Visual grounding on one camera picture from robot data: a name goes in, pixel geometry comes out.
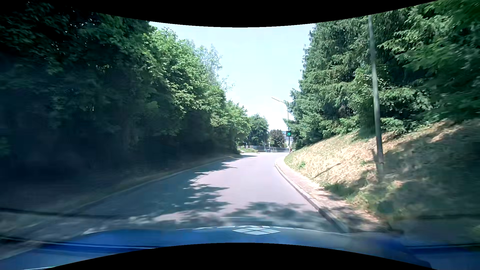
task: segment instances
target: pole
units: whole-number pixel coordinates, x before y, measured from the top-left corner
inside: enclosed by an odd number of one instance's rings
[[[278,99],[276,99],[276,98],[274,98],[274,97],[272,97],[272,98],[275,99],[275,100],[278,101],[278,102],[282,102],[283,104],[285,104],[285,106],[287,107],[287,122],[289,122],[290,119],[289,119],[289,117],[288,117],[288,105],[287,105],[287,102],[286,102],[286,101],[280,101],[280,100],[278,100]],[[290,136],[288,136],[288,149],[290,150],[290,148],[291,148],[291,146],[290,146]]]
[[[287,106],[287,122],[289,122],[289,121],[290,121],[290,119],[288,119],[288,106]],[[292,147],[290,146],[290,136],[288,136],[288,150],[289,151],[290,151],[290,148],[292,148]]]
[[[372,59],[373,113],[375,115],[375,133],[377,138],[377,159],[379,179],[384,173],[384,149],[382,146],[382,130],[380,122],[380,101],[378,99],[377,69],[375,66],[375,40],[373,36],[372,16],[368,15],[368,31],[370,33],[370,57]]]

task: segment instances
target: asphalt road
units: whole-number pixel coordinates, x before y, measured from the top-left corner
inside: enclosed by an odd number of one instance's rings
[[[246,153],[110,196],[36,232],[62,239],[102,230],[274,225],[335,232],[277,171],[286,153]]]

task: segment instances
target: car hood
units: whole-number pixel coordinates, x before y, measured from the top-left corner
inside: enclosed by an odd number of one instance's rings
[[[93,254],[91,258],[97,258],[109,254],[157,247],[213,243],[267,243],[322,247],[429,267],[428,263],[417,259],[395,238],[383,233],[331,233],[270,225],[213,226],[174,231],[113,230],[82,235],[66,242],[51,243],[44,245],[39,250],[54,249],[70,252],[70,254],[81,251],[82,254]],[[37,262],[32,261],[33,254],[35,254],[34,258],[37,259]],[[45,267],[46,261],[49,261],[49,264],[62,265],[87,259],[70,258],[68,262],[54,263],[55,259],[52,257],[52,253],[46,253],[43,259],[39,259],[40,257],[38,251],[33,250],[0,261],[0,268],[20,270]]]

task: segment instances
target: road edge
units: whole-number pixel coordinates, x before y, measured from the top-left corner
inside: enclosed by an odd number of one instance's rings
[[[302,195],[324,218],[331,222],[341,233],[349,233],[350,228],[332,213],[326,206],[321,204],[317,199],[313,198],[308,192],[303,190],[299,185],[297,185],[293,180],[291,180],[278,166],[277,161],[275,160],[275,167],[282,177],[293,187],[295,190]]]
[[[103,196],[99,199],[96,199],[96,200],[93,200],[91,202],[88,202],[88,203],[84,203],[80,206],[77,206],[77,207],[74,207],[72,208],[71,210],[68,210],[68,211],[64,211],[63,214],[71,214],[71,213],[74,213],[76,211],[81,211],[82,209],[86,208],[86,207],[89,207],[89,206],[92,206],[93,204],[95,203],[98,203],[108,197],[111,197],[111,196],[114,196],[114,195],[118,195],[118,194],[121,194],[123,192],[127,192],[129,190],[132,190],[132,189],[135,189],[135,188],[138,188],[138,187],[141,187],[143,185],[146,185],[146,184],[149,184],[149,183],[152,183],[152,182],[159,182],[159,181],[164,181],[164,180],[167,180],[171,177],[174,177],[175,175],[178,175],[178,174],[181,174],[183,172],[187,172],[189,170],[194,170],[194,169],[197,169],[197,168],[200,168],[202,166],[207,166],[207,165],[210,165],[210,164],[213,164],[213,163],[216,163],[216,162],[222,162],[224,160],[228,160],[228,159],[233,159],[233,158],[240,158],[241,156],[240,155],[229,155],[229,156],[224,156],[220,159],[217,159],[217,160],[214,160],[214,161],[211,161],[211,162],[207,162],[207,163],[204,163],[204,164],[200,164],[200,165],[197,165],[195,167],[191,167],[191,168],[188,168],[188,169],[184,169],[184,170],[181,170],[181,171],[178,171],[178,172],[174,172],[172,174],[169,174],[169,175],[165,175],[165,176],[161,176],[159,178],[154,178],[152,180],[148,180],[148,181],[145,181],[145,182],[142,182],[142,183],[139,183],[137,185],[133,185],[133,186],[130,186],[126,189],[122,189],[122,190],[119,190],[119,191],[116,191],[116,192],[113,192],[111,194],[108,194],[106,196]],[[43,228],[45,227],[45,225],[48,226],[48,224],[52,224],[54,223],[54,221],[44,221],[44,222],[40,222],[40,223],[37,223],[35,226],[41,226],[40,229],[42,229],[42,226]],[[22,242],[22,243],[19,243],[18,244],[18,248],[14,251],[12,251],[11,253],[5,255],[5,256],[0,256],[0,260],[4,260],[4,259],[7,259],[7,258],[11,258],[11,257],[14,257],[16,255],[19,255],[19,254],[22,254],[22,253],[25,253],[25,252],[28,252],[30,250],[33,250],[35,248],[38,248],[40,245],[42,245],[39,241],[36,241],[36,240],[31,240],[31,241],[26,241],[26,242]]]

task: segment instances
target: brick sidewalk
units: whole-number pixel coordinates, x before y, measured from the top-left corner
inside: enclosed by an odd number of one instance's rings
[[[387,225],[374,216],[354,209],[350,204],[324,190],[317,183],[291,169],[283,158],[277,159],[276,165],[286,177],[300,187],[308,197],[318,202],[323,211],[329,212],[334,219],[348,227],[349,232],[386,232]]]

